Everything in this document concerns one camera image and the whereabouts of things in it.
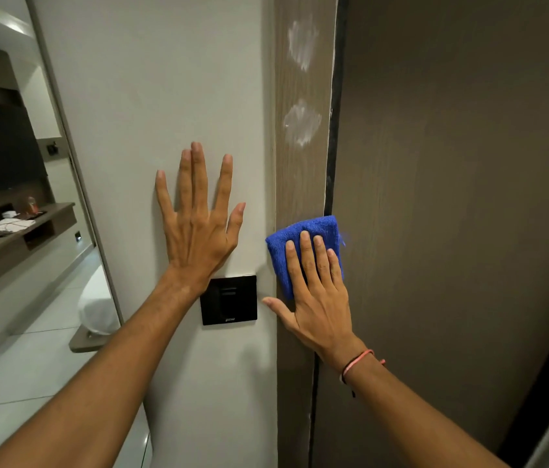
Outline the person's left hand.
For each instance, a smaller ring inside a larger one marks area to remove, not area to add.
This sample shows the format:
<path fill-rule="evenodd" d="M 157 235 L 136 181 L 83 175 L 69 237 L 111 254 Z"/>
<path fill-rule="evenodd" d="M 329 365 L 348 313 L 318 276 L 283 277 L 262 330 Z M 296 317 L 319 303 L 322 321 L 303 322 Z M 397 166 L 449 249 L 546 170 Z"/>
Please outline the person's left hand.
<path fill-rule="evenodd" d="M 198 296 L 232 254 L 234 249 L 228 249 L 226 244 L 232 179 L 233 157 L 224 155 L 213 208 L 208 205 L 208 217 L 194 217 L 191 146 L 182 151 L 177 174 L 177 196 L 172 202 L 176 219 L 169 228 L 163 227 L 169 266 L 156 290 Z"/>

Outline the person's right hand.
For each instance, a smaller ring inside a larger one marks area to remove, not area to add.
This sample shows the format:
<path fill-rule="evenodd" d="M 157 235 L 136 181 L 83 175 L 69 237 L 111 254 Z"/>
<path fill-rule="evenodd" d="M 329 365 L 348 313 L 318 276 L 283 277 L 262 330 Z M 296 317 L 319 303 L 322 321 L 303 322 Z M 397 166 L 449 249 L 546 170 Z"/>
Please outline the person's right hand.
<path fill-rule="evenodd" d="M 362 358 L 373 355 L 373 351 L 353 333 L 348 291 L 346 287 L 345 290 L 336 289 L 331 281 L 324 241 L 323 251 L 316 258 L 322 290 L 309 290 L 292 241 L 286 243 L 286 261 L 293 284 L 293 312 L 299 325 L 299 331 L 291 333 L 341 374 Z"/>

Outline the blue microfiber cloth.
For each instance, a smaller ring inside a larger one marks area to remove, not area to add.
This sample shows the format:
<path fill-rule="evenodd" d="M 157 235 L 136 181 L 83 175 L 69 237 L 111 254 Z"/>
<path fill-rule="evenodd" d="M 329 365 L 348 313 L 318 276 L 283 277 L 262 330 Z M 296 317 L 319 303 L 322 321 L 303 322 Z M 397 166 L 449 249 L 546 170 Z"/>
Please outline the blue microfiber cloth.
<path fill-rule="evenodd" d="M 265 242 L 270 253 L 273 270 L 279 281 L 284 299 L 288 301 L 294 299 L 294 294 L 292 280 L 287 269 L 286 243 L 288 241 L 294 243 L 297 255 L 301 259 L 300 235 L 302 231 L 307 231 L 310 234 L 310 238 L 321 236 L 325 247 L 332 249 L 341 261 L 340 248 L 344 242 L 339 232 L 336 217 L 333 215 L 303 220 L 268 236 Z"/>

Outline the person's right forearm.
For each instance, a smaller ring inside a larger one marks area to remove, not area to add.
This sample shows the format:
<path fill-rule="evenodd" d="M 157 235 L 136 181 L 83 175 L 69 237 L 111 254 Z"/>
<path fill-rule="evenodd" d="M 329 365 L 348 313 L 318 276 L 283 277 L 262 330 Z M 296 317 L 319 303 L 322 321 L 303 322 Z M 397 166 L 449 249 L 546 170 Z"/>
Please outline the person's right forearm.
<path fill-rule="evenodd" d="M 382 422 L 411 468 L 509 468 L 374 355 L 349 366 L 342 377 Z"/>

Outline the person's left forearm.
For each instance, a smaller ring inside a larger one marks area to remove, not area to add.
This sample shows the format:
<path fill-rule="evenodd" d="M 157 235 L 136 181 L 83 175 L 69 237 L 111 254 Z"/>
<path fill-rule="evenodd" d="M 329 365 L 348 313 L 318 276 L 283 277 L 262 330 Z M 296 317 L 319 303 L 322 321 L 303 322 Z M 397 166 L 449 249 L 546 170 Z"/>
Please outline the person's left forearm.
<path fill-rule="evenodd" d="M 170 266 L 110 341 L 0 445 L 0 468 L 112 468 L 164 352 L 212 274 Z"/>

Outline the brown wooden door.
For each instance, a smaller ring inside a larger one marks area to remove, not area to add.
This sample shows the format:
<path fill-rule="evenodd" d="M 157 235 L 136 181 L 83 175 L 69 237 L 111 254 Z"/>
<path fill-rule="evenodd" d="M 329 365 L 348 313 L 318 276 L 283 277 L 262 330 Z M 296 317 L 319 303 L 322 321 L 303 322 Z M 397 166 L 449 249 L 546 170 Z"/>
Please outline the brown wooden door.
<path fill-rule="evenodd" d="M 349 0 L 354 333 L 495 452 L 549 353 L 549 0 Z"/>

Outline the white round stool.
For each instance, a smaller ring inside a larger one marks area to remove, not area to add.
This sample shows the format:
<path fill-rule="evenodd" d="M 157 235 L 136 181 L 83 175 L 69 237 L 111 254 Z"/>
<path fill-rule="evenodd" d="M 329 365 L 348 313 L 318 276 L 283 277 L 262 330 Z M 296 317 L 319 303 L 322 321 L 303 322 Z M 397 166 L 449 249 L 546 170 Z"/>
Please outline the white round stool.
<path fill-rule="evenodd" d="M 92 334 L 109 336 L 120 328 L 118 313 L 102 266 L 94 271 L 84 286 L 77 310 L 81 325 Z"/>

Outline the white papers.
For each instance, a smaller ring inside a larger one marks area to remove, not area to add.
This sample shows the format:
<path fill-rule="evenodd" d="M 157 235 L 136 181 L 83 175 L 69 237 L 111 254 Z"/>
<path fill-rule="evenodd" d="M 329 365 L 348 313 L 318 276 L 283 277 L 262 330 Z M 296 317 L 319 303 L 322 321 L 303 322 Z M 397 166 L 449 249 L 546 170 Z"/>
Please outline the white papers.
<path fill-rule="evenodd" d="M 36 224 L 35 220 L 21 220 L 17 218 L 5 218 L 0 220 L 0 233 L 12 234 L 28 229 Z"/>

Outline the floating wooden shelf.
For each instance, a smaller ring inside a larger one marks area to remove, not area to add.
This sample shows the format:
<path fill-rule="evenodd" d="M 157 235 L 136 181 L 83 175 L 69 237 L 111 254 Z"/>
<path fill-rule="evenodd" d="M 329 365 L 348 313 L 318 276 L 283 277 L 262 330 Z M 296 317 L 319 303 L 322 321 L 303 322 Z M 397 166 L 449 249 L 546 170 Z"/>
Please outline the floating wooden shelf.
<path fill-rule="evenodd" d="M 75 203 L 55 203 L 43 207 L 45 214 L 30 227 L 0 237 L 0 277 L 25 262 L 76 224 Z"/>

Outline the black wall switch panel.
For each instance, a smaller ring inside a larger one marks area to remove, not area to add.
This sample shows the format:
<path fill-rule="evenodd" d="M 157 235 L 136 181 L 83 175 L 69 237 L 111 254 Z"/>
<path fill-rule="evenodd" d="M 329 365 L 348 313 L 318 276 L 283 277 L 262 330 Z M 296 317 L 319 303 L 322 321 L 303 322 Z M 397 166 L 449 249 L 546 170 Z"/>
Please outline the black wall switch panel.
<path fill-rule="evenodd" d="M 258 314 L 255 275 L 212 279 L 200 296 L 204 326 L 256 321 Z"/>

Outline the wood grain door frame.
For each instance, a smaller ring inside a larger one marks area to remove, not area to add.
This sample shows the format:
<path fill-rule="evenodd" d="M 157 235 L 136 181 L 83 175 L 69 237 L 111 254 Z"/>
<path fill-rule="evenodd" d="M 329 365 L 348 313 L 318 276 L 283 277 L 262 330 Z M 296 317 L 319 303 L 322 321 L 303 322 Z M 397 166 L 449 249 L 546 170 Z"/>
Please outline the wood grain door frame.
<path fill-rule="evenodd" d="M 324 212 L 337 6 L 274 0 L 276 230 Z M 278 320 L 279 468 L 309 468 L 313 364 Z"/>

